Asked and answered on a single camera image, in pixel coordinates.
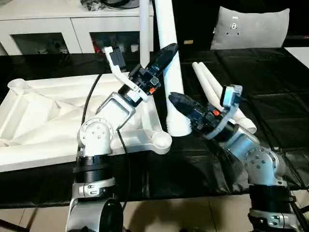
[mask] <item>white pvc pipe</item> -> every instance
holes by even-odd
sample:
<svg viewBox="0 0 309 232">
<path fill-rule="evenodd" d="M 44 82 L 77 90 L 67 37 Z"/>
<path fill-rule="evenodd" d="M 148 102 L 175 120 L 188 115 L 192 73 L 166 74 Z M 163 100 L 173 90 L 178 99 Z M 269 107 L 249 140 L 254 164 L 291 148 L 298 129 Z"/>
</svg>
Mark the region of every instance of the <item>white pvc pipe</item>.
<svg viewBox="0 0 309 232">
<path fill-rule="evenodd" d="M 212 73 L 209 71 L 209 69 L 205 66 L 203 62 L 200 62 L 199 66 L 201 67 L 204 76 L 208 79 L 208 82 L 210 83 L 217 97 L 220 99 L 223 91 L 222 86 L 217 81 L 217 79 L 212 75 Z M 249 118 L 247 118 L 240 109 L 236 111 L 235 115 L 233 116 L 233 119 L 243 128 L 247 129 L 249 132 L 253 134 L 256 132 L 255 124 Z"/>
<path fill-rule="evenodd" d="M 211 72 L 207 69 L 204 63 L 201 62 L 197 64 L 196 62 L 194 62 L 192 66 L 197 74 L 197 77 L 202 85 L 208 101 L 213 106 L 218 108 L 218 110 L 222 110 L 223 107 L 220 105 L 220 98 L 223 88 L 220 83 L 211 74 Z M 255 124 L 249 118 L 247 118 L 240 109 L 238 109 L 235 113 L 233 120 L 239 125 L 241 125 L 243 128 L 247 129 L 249 132 L 256 132 Z"/>
<path fill-rule="evenodd" d="M 140 64 L 146 67 L 149 58 L 149 0 L 140 0 Z"/>
<path fill-rule="evenodd" d="M 204 93 L 209 103 L 212 104 L 214 107 L 216 107 L 218 110 L 223 111 L 223 107 L 220 105 L 220 99 L 216 95 L 215 91 L 212 89 L 208 79 L 205 78 L 204 73 L 199 64 L 194 62 L 192 64 L 192 67 L 197 75 L 197 78 L 204 90 Z"/>
<path fill-rule="evenodd" d="M 155 0 L 156 18 L 159 32 L 160 47 L 177 43 L 174 13 L 171 0 Z M 177 53 L 164 70 L 164 86 L 168 116 L 166 124 L 171 136 L 185 136 L 191 133 L 190 120 L 176 110 L 169 101 L 170 92 L 183 93 L 183 80 L 180 69 L 179 53 Z"/>
</svg>

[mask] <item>white cabinet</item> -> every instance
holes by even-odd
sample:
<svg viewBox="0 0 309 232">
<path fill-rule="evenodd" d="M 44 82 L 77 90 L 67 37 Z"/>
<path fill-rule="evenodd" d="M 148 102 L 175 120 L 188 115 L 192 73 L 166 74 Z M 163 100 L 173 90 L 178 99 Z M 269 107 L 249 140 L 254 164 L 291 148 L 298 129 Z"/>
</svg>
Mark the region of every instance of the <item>white cabinet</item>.
<svg viewBox="0 0 309 232">
<path fill-rule="evenodd" d="M 95 52 L 93 41 L 101 48 L 119 46 L 123 52 L 131 52 L 131 49 L 139 45 L 140 18 L 138 16 L 72 18 L 71 20 L 83 53 Z M 149 46 L 153 51 L 153 16 L 150 17 L 149 28 Z"/>
<path fill-rule="evenodd" d="M 0 31 L 0 43 L 9 55 L 36 54 L 50 43 L 59 43 L 69 53 L 81 53 L 69 18 L 3 20 Z"/>
<path fill-rule="evenodd" d="M 149 17 L 153 51 L 154 10 Z M 140 10 L 86 10 L 79 0 L 12 0 L 0 7 L 0 44 L 9 55 L 94 53 L 93 44 L 139 49 Z"/>
</svg>

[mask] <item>black plastic sheet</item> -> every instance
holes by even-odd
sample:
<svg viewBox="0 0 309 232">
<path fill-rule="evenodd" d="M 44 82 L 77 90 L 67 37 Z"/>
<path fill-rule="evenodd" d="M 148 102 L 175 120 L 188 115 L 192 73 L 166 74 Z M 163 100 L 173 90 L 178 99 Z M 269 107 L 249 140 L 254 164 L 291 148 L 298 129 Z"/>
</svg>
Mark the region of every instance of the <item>black plastic sheet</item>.
<svg viewBox="0 0 309 232">
<path fill-rule="evenodd" d="M 139 57 L 125 57 L 128 69 Z M 253 120 L 263 144 L 275 147 L 295 168 L 287 166 L 292 189 L 309 186 L 309 70 L 284 49 L 244 49 L 181 53 L 185 93 L 207 102 L 192 62 L 204 62 L 222 85 L 244 87 L 244 114 Z M 110 73 L 104 55 L 39 55 L 0 57 L 0 99 L 10 80 L 57 78 Z M 166 130 L 164 89 L 154 96 L 160 121 Z M 131 201 L 186 198 L 248 192 L 248 174 L 232 155 L 198 133 L 173 138 L 166 155 L 151 151 L 130 154 Z M 124 155 L 111 157 L 117 195 L 124 199 L 127 166 Z M 68 205 L 74 163 L 0 174 L 0 208 Z"/>
</svg>

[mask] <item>white bracket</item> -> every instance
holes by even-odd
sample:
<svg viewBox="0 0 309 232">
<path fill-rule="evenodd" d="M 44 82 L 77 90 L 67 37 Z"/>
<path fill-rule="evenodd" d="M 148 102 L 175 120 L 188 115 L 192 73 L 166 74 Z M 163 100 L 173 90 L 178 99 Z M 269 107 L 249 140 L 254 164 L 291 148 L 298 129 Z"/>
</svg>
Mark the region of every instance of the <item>white bracket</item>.
<svg viewBox="0 0 309 232">
<path fill-rule="evenodd" d="M 104 47 L 104 52 L 111 68 L 112 73 L 115 75 L 118 81 L 122 84 L 127 85 L 132 91 L 138 94 L 143 101 L 147 102 L 149 100 L 149 96 L 140 89 L 136 84 L 134 84 L 129 78 L 121 72 L 119 65 L 114 65 L 110 53 L 113 52 L 112 47 Z"/>
</svg>

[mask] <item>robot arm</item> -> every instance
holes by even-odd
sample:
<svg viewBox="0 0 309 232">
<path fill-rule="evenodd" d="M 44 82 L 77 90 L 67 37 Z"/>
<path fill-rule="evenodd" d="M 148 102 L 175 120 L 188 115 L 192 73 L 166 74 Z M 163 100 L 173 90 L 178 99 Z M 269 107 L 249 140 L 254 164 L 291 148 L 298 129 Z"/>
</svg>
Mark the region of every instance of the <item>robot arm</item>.
<svg viewBox="0 0 309 232">
<path fill-rule="evenodd" d="M 121 232 L 123 210 L 114 198 L 115 178 L 109 165 L 111 141 L 135 113 L 141 101 L 147 101 L 160 86 L 159 75 L 178 51 L 173 43 L 162 48 L 154 62 L 137 65 L 129 78 L 121 73 L 125 66 L 119 49 L 105 48 L 115 77 L 124 85 L 99 107 L 96 115 L 85 121 L 77 135 L 81 151 L 77 154 L 66 231 Z"/>
<path fill-rule="evenodd" d="M 207 139 L 236 156 L 248 172 L 252 207 L 248 214 L 254 231 L 299 231 L 291 211 L 295 205 L 283 180 L 285 162 L 281 156 L 260 145 L 259 140 L 240 125 L 228 120 L 238 108 L 242 87 L 225 87 L 220 112 L 211 104 L 203 106 L 190 97 L 171 93 L 170 101 L 191 120 L 191 125 Z"/>
</svg>

